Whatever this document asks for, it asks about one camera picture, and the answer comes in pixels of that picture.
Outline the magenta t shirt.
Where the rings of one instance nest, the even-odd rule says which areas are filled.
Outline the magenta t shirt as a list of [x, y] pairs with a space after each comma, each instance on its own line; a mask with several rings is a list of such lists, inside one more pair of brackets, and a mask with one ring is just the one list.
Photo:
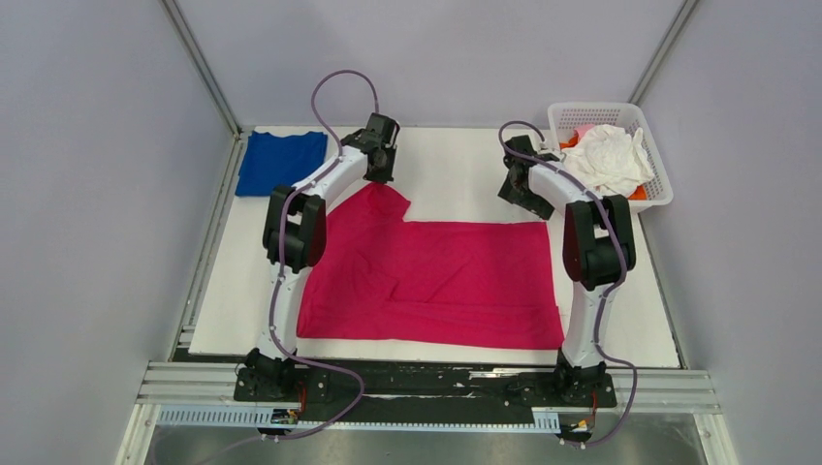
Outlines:
[[408, 221], [410, 205], [369, 184], [329, 214], [326, 251], [301, 299], [300, 338], [561, 346], [546, 224]]

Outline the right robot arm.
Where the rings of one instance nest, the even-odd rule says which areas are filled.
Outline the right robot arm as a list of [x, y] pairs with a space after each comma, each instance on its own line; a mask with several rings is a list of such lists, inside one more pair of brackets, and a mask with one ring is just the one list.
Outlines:
[[634, 363], [607, 354], [603, 345], [617, 290], [636, 263], [628, 200], [590, 190], [552, 154], [535, 151], [528, 136], [501, 145], [508, 174], [500, 197], [544, 219], [559, 213], [564, 221], [562, 261], [573, 296], [553, 390], [562, 402], [578, 404], [592, 387], [606, 384], [608, 362], [637, 369]]

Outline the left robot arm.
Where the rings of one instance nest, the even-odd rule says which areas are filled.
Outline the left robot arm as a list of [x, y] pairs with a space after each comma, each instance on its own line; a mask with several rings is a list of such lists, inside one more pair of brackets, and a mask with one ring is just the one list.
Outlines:
[[246, 370], [260, 377], [260, 388], [274, 400], [297, 387], [296, 324], [307, 278], [323, 257], [327, 210], [357, 180], [394, 180], [399, 124], [373, 112], [364, 127], [336, 137], [337, 153], [293, 186], [278, 186], [269, 197], [263, 246], [271, 266], [272, 296]]

